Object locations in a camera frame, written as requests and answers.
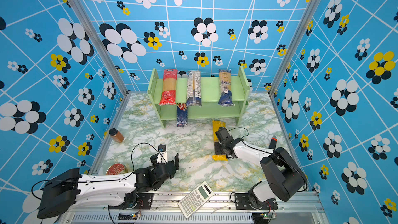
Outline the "red spaghetti bag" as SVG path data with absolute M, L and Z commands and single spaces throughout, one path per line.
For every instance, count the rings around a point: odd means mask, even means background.
M 162 94 L 159 105 L 175 105 L 177 89 L 177 69 L 165 69 L 163 74 Z

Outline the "blue Barilla pasta box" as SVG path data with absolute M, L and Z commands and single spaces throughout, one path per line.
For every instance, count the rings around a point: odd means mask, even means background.
M 188 108 L 186 103 L 177 104 L 177 127 L 188 126 Z

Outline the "clear grey spaghetti bag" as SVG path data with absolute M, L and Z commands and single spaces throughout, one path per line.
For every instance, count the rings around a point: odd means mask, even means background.
M 201 72 L 190 71 L 187 81 L 187 107 L 202 106 Z

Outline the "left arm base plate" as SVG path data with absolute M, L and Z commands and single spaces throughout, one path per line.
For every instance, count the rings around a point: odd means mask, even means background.
M 121 210 L 151 209 L 153 197 L 154 197 L 153 193 L 126 194 L 121 204 L 117 206 L 110 206 L 110 209 L 121 209 Z

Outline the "yellow blue spaghetti bag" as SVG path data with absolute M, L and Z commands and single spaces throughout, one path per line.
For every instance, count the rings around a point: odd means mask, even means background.
M 231 71 L 227 69 L 220 69 L 219 81 L 220 81 L 220 99 L 218 104 L 223 107 L 234 106 L 234 103 L 232 101 L 232 91 L 231 91 L 231 82 L 232 82 Z

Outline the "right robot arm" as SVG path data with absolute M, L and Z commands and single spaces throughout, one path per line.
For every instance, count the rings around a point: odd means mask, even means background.
M 297 163 L 283 147 L 276 146 L 272 138 L 269 148 L 250 145 L 243 138 L 234 138 L 225 127 L 215 131 L 216 148 L 231 159 L 242 159 L 262 168 L 266 181 L 250 188 L 250 205 L 260 209 L 268 200 L 278 198 L 287 202 L 307 186 L 307 179 Z

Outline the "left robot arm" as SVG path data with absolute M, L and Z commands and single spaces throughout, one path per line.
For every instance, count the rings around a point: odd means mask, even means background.
M 133 207 L 138 194 L 160 189 L 178 170 L 178 155 L 171 161 L 155 161 L 149 167 L 118 175 L 93 176 L 70 169 L 45 183 L 37 217 L 54 218 L 86 206 Z

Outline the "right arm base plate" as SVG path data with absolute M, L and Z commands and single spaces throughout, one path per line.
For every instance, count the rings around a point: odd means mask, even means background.
M 251 210 L 251 211 L 272 211 L 278 210 L 276 199 L 268 199 L 264 202 L 258 202 L 254 196 L 249 193 L 231 193 L 230 200 L 235 204 L 237 210 Z

